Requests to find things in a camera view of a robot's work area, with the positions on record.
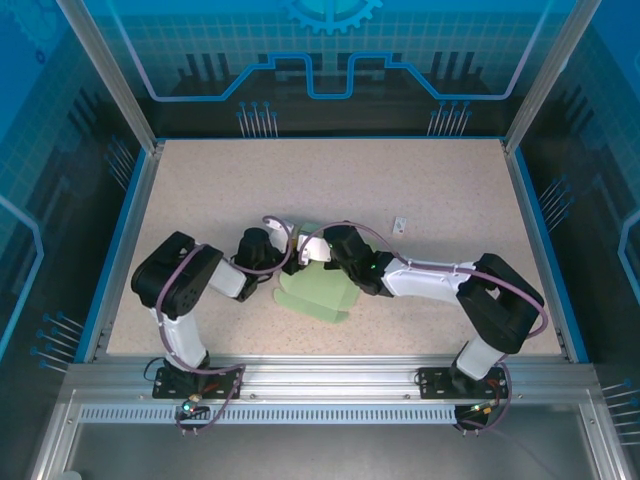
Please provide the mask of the green paper box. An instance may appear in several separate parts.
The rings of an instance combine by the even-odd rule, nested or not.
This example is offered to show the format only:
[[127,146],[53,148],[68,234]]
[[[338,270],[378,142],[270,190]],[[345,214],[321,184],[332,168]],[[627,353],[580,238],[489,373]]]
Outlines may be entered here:
[[[296,251],[297,263],[298,237],[308,236],[317,228],[318,225],[313,223],[294,227],[293,251]],[[307,265],[299,265],[300,270],[293,275],[279,272],[279,286],[273,291],[275,302],[288,310],[328,323],[345,321],[360,295],[360,289],[330,262],[311,261]]]

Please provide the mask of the aluminium front beam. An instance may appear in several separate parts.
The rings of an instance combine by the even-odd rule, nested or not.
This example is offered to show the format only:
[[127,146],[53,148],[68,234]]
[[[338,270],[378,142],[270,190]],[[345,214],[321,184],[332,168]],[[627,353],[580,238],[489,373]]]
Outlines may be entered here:
[[[414,376],[421,367],[448,367],[450,355],[223,355],[214,365],[246,367],[244,404],[416,404]],[[151,384],[143,377],[148,360],[110,356],[71,365],[61,403],[149,403]],[[580,404],[601,398],[595,369],[552,355],[518,355],[507,362],[518,405]]]

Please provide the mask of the blue left edge strip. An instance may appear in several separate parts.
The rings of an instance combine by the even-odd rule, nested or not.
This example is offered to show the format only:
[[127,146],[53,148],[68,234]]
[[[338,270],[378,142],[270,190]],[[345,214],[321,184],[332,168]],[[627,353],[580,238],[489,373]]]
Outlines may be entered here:
[[123,243],[125,227],[127,221],[132,216],[132,209],[135,206],[135,197],[148,163],[149,154],[145,150],[141,150],[134,165],[134,171],[125,193],[96,290],[85,320],[84,329],[81,334],[78,347],[76,348],[73,359],[74,364],[88,363],[93,360],[97,341],[102,329],[103,310],[110,304],[110,301],[107,299],[107,295],[109,293],[110,284],[112,280],[115,279],[115,271],[118,263],[117,256]]

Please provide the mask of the left connector with green light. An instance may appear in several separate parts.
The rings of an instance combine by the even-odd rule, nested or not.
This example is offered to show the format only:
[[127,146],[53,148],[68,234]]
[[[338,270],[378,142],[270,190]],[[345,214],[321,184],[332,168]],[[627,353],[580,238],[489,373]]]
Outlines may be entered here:
[[203,396],[201,394],[190,395],[176,411],[177,422],[189,420],[204,420],[210,413],[210,408],[202,405]]

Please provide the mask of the connector with green light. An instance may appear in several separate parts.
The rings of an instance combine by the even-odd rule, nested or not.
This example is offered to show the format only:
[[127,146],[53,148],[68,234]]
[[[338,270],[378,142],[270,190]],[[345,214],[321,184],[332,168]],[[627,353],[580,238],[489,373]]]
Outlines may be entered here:
[[210,413],[210,408],[202,405],[203,396],[201,394],[190,395],[176,411],[177,422],[189,420],[204,420]]
[[455,407],[457,424],[463,428],[484,428],[489,425],[491,415],[500,410],[499,400],[488,400],[473,405]]

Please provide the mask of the blue right edge strip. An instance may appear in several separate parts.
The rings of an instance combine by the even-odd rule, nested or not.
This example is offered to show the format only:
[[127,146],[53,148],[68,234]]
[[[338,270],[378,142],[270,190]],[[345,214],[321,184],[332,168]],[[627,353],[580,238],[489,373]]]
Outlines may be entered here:
[[542,208],[531,175],[520,148],[511,156],[514,183],[518,185],[523,217],[533,249],[536,266],[546,294],[554,327],[564,341],[567,359],[573,363],[589,363],[590,358],[574,313],[563,275],[544,221]]

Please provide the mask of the right connector with green light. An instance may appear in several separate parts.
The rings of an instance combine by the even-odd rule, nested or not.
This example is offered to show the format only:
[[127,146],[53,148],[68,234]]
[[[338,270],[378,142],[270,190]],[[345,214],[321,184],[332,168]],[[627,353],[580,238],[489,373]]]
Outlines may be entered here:
[[455,407],[457,424],[463,428],[484,428],[489,425],[491,415],[500,410],[499,400],[488,400],[473,405]]

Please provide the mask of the aluminium left side rail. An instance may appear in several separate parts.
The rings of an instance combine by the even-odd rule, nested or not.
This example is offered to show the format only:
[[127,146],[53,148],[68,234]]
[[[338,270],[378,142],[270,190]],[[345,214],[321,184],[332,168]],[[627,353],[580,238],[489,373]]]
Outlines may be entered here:
[[101,325],[102,329],[97,341],[92,362],[94,361],[94,357],[99,350],[102,330],[116,319],[116,314],[118,311],[122,293],[126,288],[127,275],[133,259],[139,232],[151,196],[156,172],[163,154],[165,143],[166,141],[164,139],[161,139],[158,142],[156,155],[152,156],[149,154],[149,163],[145,168],[144,176],[141,178],[139,189],[135,197],[135,206],[132,209],[132,216],[127,221],[123,243],[117,256],[118,263],[115,271],[115,279],[112,280],[109,288],[109,293],[107,295],[107,299],[110,301],[110,304],[103,310],[103,322]]

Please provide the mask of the aluminium rail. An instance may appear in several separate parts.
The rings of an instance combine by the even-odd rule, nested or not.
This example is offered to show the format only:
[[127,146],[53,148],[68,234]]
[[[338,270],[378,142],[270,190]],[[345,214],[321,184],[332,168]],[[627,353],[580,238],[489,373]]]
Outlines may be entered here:
[[504,151],[503,156],[533,262],[534,273],[525,277],[543,297],[549,318],[545,330],[527,340],[520,355],[580,363],[586,358],[584,342],[524,157],[518,151]]
[[156,172],[163,154],[165,143],[166,141],[164,139],[161,139],[158,142],[156,155],[152,156],[149,154],[149,163],[145,168],[144,176],[141,178],[139,189],[135,197],[135,206],[132,209],[132,216],[127,221],[123,243],[117,256],[118,263],[115,271],[115,279],[112,280],[109,288],[109,293],[107,295],[107,299],[110,301],[110,304],[103,310],[103,322],[101,325],[102,329],[97,341],[92,362],[94,361],[94,357],[99,350],[102,330],[116,319],[116,314],[118,311],[122,293],[126,288],[127,275],[133,259],[139,232],[151,196]]

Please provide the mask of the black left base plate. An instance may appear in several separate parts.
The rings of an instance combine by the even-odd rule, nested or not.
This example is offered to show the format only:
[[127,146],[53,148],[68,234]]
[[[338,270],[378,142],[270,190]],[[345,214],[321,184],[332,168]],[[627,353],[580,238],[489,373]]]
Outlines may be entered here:
[[235,370],[218,375],[199,375],[173,366],[160,367],[155,374],[151,396],[161,400],[186,400],[197,394],[205,400],[224,400],[231,393],[239,373]]

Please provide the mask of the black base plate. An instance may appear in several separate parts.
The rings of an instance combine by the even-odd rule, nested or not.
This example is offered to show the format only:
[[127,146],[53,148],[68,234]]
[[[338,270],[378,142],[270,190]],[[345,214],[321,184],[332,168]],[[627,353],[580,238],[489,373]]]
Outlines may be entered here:
[[239,373],[235,370],[218,375],[199,375],[173,366],[160,367],[155,374],[151,396],[161,400],[186,400],[197,394],[205,400],[224,400],[231,393]]
[[453,367],[423,367],[414,375],[422,400],[506,399],[509,387],[505,371],[492,367],[481,380],[474,380]]

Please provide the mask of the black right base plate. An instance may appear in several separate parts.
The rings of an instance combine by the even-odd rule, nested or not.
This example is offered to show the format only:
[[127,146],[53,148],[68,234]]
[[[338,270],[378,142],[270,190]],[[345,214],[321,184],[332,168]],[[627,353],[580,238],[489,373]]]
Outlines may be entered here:
[[506,399],[509,387],[505,371],[492,367],[481,380],[474,380],[453,367],[423,367],[414,375],[422,400]]

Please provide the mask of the aluminium right side rail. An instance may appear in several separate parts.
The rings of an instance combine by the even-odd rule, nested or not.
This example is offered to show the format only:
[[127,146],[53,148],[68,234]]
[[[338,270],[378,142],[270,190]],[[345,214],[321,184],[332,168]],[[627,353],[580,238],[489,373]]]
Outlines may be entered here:
[[518,151],[504,151],[503,156],[533,262],[534,273],[525,277],[543,297],[549,318],[545,330],[527,340],[520,355],[580,363],[586,358],[584,342],[524,157]]

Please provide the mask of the aluminium left corner post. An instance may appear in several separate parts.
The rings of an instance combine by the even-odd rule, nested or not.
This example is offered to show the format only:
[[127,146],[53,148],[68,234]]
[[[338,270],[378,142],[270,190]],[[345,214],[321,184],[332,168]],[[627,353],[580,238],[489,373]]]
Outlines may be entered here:
[[155,156],[158,140],[83,0],[56,0],[56,3],[137,141],[147,154]]

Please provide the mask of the aluminium corner post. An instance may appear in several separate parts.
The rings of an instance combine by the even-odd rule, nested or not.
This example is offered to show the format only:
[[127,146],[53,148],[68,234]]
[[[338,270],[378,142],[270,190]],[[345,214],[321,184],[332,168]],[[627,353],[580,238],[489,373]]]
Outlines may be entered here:
[[147,154],[155,156],[158,140],[83,0],[56,0],[56,3],[137,141]]
[[589,26],[602,0],[576,0],[503,141],[513,156]]

